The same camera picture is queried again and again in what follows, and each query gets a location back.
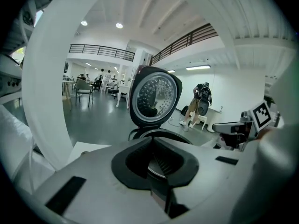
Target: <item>chair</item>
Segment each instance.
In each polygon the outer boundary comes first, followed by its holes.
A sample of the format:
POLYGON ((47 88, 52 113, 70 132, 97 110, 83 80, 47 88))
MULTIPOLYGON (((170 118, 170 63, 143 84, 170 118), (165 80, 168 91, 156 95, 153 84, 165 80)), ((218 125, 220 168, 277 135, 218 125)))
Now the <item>chair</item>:
POLYGON ((86 94, 89 95, 88 107, 90 104, 90 95, 92 96, 92 104, 93 104, 93 87, 91 85, 88 85, 85 82, 85 80, 78 80, 76 83, 76 106, 77 106, 77 94, 79 96, 79 103, 81 103, 80 94, 86 94))
MULTIPOLYGON (((194 116, 195 116, 195 112, 191 112, 190 114, 191 114, 191 122, 192 122, 193 119, 194 119, 194 116)), ((206 117, 206 116, 198 115, 198 120, 196 121, 196 124, 199 124, 200 121, 203 121, 203 122, 204 122, 204 124, 203 124, 201 130, 204 129, 204 127, 205 127, 205 125, 206 125, 206 120, 207 120, 207 117, 206 117)))
POLYGON ((206 116, 198 115, 198 119, 204 122, 204 124, 203 124, 203 126, 202 126, 202 128, 201 128, 201 130, 203 130, 204 127, 205 127, 205 125, 206 125, 207 117, 206 117, 206 116))

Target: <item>white table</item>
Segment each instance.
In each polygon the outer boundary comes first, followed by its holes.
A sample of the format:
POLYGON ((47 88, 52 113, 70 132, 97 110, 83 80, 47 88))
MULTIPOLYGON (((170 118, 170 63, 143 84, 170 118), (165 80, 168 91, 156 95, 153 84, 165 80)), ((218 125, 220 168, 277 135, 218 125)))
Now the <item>white table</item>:
POLYGON ((127 94, 126 95, 126 101, 127 101, 127 109, 129 108, 129 93, 130 93, 130 86, 126 86, 126 85, 120 85, 119 86, 119 91, 118 91, 118 95, 117 95, 117 104, 116 104, 116 108, 118 107, 118 105, 120 104, 120 100, 121 100, 121 93, 127 94))
POLYGON ((213 124, 218 123, 218 120, 219 120, 222 112, 220 112, 218 110, 211 109, 211 108, 209 108, 209 109, 213 111, 213 114, 212 114, 211 121, 209 122, 209 125, 207 126, 207 130, 211 133, 214 133, 215 131, 212 129, 212 126, 213 126, 213 124))
POLYGON ((63 80, 62 83, 63 83, 63 90, 65 92, 66 99, 69 100, 70 107, 71 107, 70 84, 74 84, 75 82, 71 80, 63 80))

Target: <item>gray chair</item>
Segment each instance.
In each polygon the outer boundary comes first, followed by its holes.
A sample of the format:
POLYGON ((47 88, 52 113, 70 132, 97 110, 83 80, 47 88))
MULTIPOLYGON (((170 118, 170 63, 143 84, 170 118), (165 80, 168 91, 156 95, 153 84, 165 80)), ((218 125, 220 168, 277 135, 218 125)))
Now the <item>gray chair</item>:
POLYGON ((79 97, 79 103, 80 101, 80 94, 86 94, 89 95, 88 98, 88 107, 90 104, 90 95, 92 96, 92 104, 93 104, 93 87, 91 85, 88 85, 84 80, 78 80, 76 83, 76 106, 77 106, 77 95, 79 97))

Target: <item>cable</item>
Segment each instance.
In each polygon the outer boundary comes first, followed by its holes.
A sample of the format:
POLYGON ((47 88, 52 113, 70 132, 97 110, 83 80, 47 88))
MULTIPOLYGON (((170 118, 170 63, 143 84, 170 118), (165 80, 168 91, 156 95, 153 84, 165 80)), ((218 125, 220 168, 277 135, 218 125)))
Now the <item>cable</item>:
POLYGON ((187 130, 185 130, 185 129, 183 128, 183 127, 185 127, 185 126, 177 126, 177 125, 173 125, 173 124, 170 123, 170 120, 168 120, 168 124, 170 124, 170 125, 172 125, 172 126, 175 126, 175 127, 180 127, 180 128, 182 128, 182 130, 183 130, 184 132, 188 132, 188 131, 189 131, 189 127, 187 127, 187 130))

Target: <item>person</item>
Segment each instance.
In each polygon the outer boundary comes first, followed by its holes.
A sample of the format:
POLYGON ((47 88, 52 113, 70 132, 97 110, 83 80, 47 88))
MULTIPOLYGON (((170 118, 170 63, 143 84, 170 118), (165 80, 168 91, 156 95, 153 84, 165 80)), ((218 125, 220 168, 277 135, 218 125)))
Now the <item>person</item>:
POLYGON ((87 83, 90 83, 90 77, 88 76, 88 74, 86 74, 86 80, 87 83))
POLYGON ((104 69, 101 69, 101 71, 98 73, 97 81, 96 81, 96 84, 97 84, 97 87, 99 88, 99 90, 101 89, 103 77, 104 77, 104 69))
MULTIPOLYGON (((204 87, 209 87, 209 86, 210 86, 210 84, 208 82, 205 82, 204 84, 198 84, 193 89, 194 98, 193 98, 193 100, 191 101, 191 103, 188 107, 188 111, 186 112, 186 115, 185 115, 185 120, 180 121, 181 125, 186 125, 186 122, 189 118, 190 112, 195 111, 195 116, 194 116, 194 119, 193 119, 193 123, 189 125, 190 128, 193 128, 194 124, 196 123, 196 121, 198 119, 198 109, 197 108, 198 108, 198 103, 201 99, 201 97, 199 97, 200 90, 204 87)), ((210 102, 210 105, 212 105, 212 97, 209 100, 209 102, 210 102)))
POLYGON ((111 79, 111 74, 110 74, 110 70, 108 71, 108 73, 106 73, 104 75, 104 83, 103 83, 103 89, 102 91, 105 91, 106 90, 106 87, 107 87, 107 84, 109 83, 109 80, 111 79))
POLYGON ((77 76, 77 80, 85 80, 86 77, 84 76, 84 74, 80 74, 77 76))

